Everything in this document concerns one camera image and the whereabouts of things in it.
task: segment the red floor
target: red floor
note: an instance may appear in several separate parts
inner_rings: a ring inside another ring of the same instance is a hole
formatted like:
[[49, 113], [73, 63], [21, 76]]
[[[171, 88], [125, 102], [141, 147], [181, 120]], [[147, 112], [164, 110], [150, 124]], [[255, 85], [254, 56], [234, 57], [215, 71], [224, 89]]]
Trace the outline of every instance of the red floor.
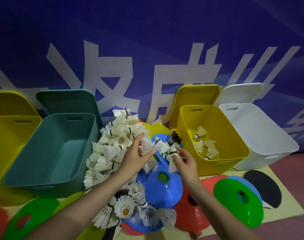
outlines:
[[[304, 209], [304, 154], [291, 155], [270, 166]], [[254, 229], [262, 239], [304, 240], [304, 215], [265, 223]], [[217, 240], [217, 235], [199, 238]]]

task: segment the cone hole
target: cone hole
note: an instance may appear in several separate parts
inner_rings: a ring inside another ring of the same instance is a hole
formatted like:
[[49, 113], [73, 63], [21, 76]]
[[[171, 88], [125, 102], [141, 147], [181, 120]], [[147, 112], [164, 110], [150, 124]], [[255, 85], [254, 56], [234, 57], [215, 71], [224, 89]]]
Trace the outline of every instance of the cone hole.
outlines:
[[244, 204], [249, 202], [249, 197], [241, 190], [237, 192], [237, 197], [238, 197], [238, 200]]
[[190, 205], [192, 205], [192, 206], [197, 206], [197, 203], [196, 203], [195, 200], [192, 198], [192, 196], [188, 195], [188, 196], [187, 196], [187, 201], [189, 202]]
[[157, 179], [160, 180], [162, 183], [167, 184], [169, 181], [169, 176], [167, 175], [166, 172], [160, 172], [157, 175]]

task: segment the yellow lid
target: yellow lid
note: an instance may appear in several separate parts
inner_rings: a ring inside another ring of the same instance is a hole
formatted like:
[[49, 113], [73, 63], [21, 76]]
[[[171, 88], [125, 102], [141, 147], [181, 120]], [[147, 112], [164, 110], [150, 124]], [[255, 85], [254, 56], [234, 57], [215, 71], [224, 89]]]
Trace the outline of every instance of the yellow lid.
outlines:
[[212, 105], [220, 94], [217, 84], [186, 85], [175, 94], [169, 128], [176, 129], [180, 108], [185, 105]]

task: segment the yellow storage box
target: yellow storage box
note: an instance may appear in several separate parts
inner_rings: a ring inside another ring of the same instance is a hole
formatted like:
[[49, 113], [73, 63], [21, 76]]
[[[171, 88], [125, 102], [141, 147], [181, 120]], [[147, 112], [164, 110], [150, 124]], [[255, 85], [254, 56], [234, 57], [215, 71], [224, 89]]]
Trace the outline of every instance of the yellow storage box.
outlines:
[[40, 116], [26, 97], [18, 92], [0, 91], [0, 116]]
[[31, 193], [6, 187], [3, 176], [41, 121], [39, 116], [0, 116], [0, 207], [21, 205], [32, 198]]
[[[203, 126], [208, 134], [202, 140], [215, 140], [219, 155], [212, 160], [205, 160], [206, 147], [198, 154], [193, 146], [193, 137], [197, 127]], [[176, 132], [182, 139], [184, 148], [194, 157], [199, 176], [224, 173], [243, 158], [249, 155], [248, 147], [224, 113], [214, 105], [182, 106], [178, 117]]]

